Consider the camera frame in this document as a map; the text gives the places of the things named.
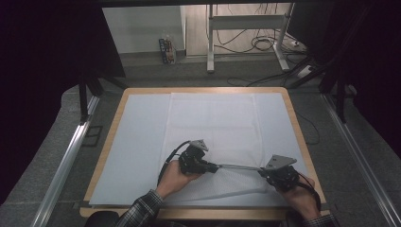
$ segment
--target wooden table frame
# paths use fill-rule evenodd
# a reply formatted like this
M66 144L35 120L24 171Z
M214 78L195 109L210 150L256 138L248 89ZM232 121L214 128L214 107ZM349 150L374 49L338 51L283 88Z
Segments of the wooden table frame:
M84 197L84 203L89 202L91 199L97 181L103 171L106 164L107 157L112 147L112 143L117 131L119 122L125 110L129 95L140 95L140 94L171 94L171 93L207 93L207 94L246 94L246 93L281 93L283 100L286 104L288 116L291 121L292 128L294 129L295 136L298 141L308 176L315 181L315 189L321 196L322 203L325 203L325 197L322 192L321 185L319 183L318 176L313 166L312 160L309 155L301 128L298 124L298 120L294 109L292 107L291 100L288 95L288 91L282 87L265 87L265 88L248 88L248 87L180 87L180 88L129 88L126 89L118 109L115 113L113 123L110 127L107 135L103 150L101 151L100 157L97 161L96 169L89 183L86 195ZM128 208L92 208L92 207L80 207L80 214L83 217L90 217L94 212L111 210L117 212L120 216L127 211ZM253 220L277 220L285 219L285 213L288 210L287 207L222 207L222 208L192 208L192 207L174 207L174 208L162 208L159 212L159 219L253 219Z

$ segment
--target black curtain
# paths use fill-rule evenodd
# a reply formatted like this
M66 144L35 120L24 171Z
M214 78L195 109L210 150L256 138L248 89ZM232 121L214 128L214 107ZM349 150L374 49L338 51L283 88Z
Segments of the black curtain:
M58 1L0 3L0 201L47 136L78 77L125 77L103 12Z
M356 107L401 157L401 3L375 2L342 62Z

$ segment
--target aluminum rail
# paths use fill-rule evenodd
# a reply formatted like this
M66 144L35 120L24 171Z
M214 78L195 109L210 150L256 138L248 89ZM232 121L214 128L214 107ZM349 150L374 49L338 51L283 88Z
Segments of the aluminum rail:
M49 185L44 199L39 206L38 212L35 215L31 223L31 227L44 227L50 219L53 212L54 206L59 198L59 195L64 187L65 181L71 170L71 167L77 157L80 145L82 144L85 133L87 132L89 125L91 124L93 113L95 112L97 103L99 101L98 97L93 96L88 104L88 120L83 124L79 125L71 139L71 142L67 148L67 151L62 157L59 168L56 171L55 176L51 184Z
M357 145L354 136L349 131L346 124L343 124L340 118L337 116L335 111L335 104L332 100L331 95L322 95L323 101L326 105L328 112L330 112L331 117L334 120L342 139L345 141L348 150L350 151L352 157L354 158L360 173L365 179L366 184L368 184L380 210L382 211L384 218L388 221L389 226L399 227L401 226L401 219L396 211L389 195L386 190L381 185L380 181L377 179L369 163L366 161L362 150L360 150Z

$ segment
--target human hand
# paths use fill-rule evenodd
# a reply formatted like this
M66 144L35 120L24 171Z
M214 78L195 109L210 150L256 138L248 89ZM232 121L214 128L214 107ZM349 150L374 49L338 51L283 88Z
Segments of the human hand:
M304 175L300 177L299 182L306 185L312 185L313 188L315 187L315 181ZM288 192L280 191L278 188L276 188L276 190L284 197L292 208L302 215L305 220L312 220L321 216L314 196L305 188L296 186Z
M177 160L171 161L163 174L162 180L156 188L156 192L160 197L165 199L172 193L180 191L188 183L198 179L200 176L201 174L182 174L179 162Z

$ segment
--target white wall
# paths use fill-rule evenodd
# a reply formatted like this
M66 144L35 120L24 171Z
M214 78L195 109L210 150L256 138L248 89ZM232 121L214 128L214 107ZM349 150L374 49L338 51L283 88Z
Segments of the white wall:
M105 8L109 29L118 53L160 51L163 32L174 37L177 50L184 50L184 11L180 6Z

